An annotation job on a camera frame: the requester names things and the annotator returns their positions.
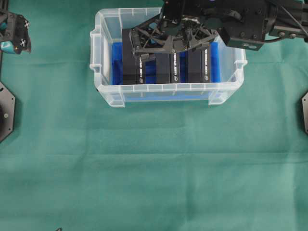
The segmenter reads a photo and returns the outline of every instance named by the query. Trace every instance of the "screw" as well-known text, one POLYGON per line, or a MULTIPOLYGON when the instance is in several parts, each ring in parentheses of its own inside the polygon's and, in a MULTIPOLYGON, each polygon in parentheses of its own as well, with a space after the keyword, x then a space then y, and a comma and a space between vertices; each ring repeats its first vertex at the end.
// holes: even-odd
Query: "screw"
POLYGON ((296 38, 296 34, 290 34, 290 38, 291 39, 295 39, 296 38))
POLYGON ((280 32, 280 33, 278 34, 278 36, 279 36, 280 38, 283 38, 283 37, 285 36, 285 33, 284 33, 284 32, 280 32))

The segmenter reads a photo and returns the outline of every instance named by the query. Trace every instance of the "blue foam insert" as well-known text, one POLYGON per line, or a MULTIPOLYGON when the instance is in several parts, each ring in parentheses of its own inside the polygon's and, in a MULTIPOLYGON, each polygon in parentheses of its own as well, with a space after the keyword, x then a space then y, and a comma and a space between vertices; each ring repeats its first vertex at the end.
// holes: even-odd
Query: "blue foam insert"
MULTIPOLYGON (((112 45, 112 81, 113 85, 123 84, 123 44, 122 42, 115 42, 112 45)), ((180 53, 180 74, 181 83, 187 83, 186 77, 186 57, 187 52, 180 53)), ((220 69, 219 69, 219 55, 218 44, 216 42, 211 43, 211 82, 219 83, 220 69)), ((146 84, 156 83, 156 65, 155 61, 146 63, 146 84)))

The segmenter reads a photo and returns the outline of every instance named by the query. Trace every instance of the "black metal bracket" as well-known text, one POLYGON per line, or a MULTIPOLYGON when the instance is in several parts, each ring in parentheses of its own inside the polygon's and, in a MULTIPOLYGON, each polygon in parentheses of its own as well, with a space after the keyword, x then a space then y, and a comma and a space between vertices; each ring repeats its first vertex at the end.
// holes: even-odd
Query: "black metal bracket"
POLYGON ((15 97, 0 82, 0 142, 12 131, 14 125, 15 97))
POLYGON ((302 103, 304 111, 305 132, 308 134, 308 93, 302 98, 302 103))

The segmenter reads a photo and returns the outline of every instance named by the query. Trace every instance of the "black hexagonal base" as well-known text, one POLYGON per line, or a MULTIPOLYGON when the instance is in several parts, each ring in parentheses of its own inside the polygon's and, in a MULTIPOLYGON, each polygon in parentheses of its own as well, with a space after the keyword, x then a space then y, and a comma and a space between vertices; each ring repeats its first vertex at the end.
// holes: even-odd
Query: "black hexagonal base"
POLYGON ((14 125, 15 97, 0 82, 0 106, 2 108, 3 124, 0 125, 0 142, 12 131, 14 125))

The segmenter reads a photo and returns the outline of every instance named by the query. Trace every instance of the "black box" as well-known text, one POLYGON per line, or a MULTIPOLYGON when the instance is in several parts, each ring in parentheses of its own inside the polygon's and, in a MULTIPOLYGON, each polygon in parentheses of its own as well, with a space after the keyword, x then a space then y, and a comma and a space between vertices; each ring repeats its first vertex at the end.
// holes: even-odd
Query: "black box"
POLYGON ((188 51, 187 80, 189 83, 211 82, 210 47, 188 51))

